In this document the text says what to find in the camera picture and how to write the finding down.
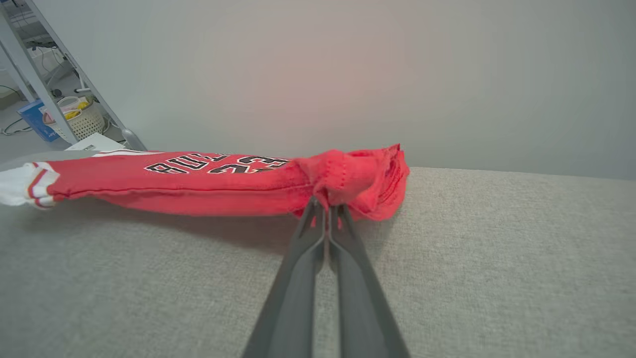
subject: white basket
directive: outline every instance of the white basket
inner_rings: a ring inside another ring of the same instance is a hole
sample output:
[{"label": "white basket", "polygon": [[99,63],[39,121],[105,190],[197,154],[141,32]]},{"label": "white basket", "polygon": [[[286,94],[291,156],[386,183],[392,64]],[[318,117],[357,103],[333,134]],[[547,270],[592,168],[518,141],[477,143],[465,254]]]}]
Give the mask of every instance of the white basket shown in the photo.
[{"label": "white basket", "polygon": [[[71,104],[67,104],[62,106],[62,102],[69,102],[70,99],[75,100]],[[67,120],[66,122],[71,126],[73,133],[77,136],[78,140],[82,140],[93,133],[104,134],[104,130],[106,128],[106,123],[104,121],[104,117],[99,112],[99,108],[95,105],[94,102],[90,103],[90,105],[83,110],[77,109],[77,105],[80,103],[77,97],[66,97],[58,102],[60,105],[60,109],[62,113],[66,114],[72,111],[78,111],[79,115]],[[57,123],[47,124],[51,129],[53,129],[57,134],[62,137],[63,140],[69,141],[64,132]]]}]

